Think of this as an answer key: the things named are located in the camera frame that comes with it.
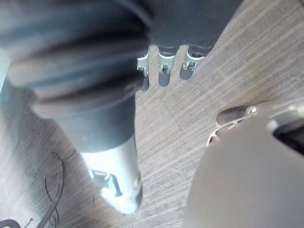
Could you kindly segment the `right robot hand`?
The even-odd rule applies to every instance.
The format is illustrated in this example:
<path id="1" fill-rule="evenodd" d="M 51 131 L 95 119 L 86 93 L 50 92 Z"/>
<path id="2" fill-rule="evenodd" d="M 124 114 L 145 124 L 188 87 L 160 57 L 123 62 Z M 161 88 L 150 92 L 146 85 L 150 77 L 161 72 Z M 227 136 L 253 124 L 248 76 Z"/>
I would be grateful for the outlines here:
<path id="1" fill-rule="evenodd" d="M 189 46 L 181 78 L 215 46 L 239 0 L 3 0 L 0 48 L 8 79 L 34 92 L 32 110 L 54 120 L 81 154 L 101 196 L 122 214 L 142 201 L 135 94 L 148 87 L 148 49 L 166 86 Z"/>

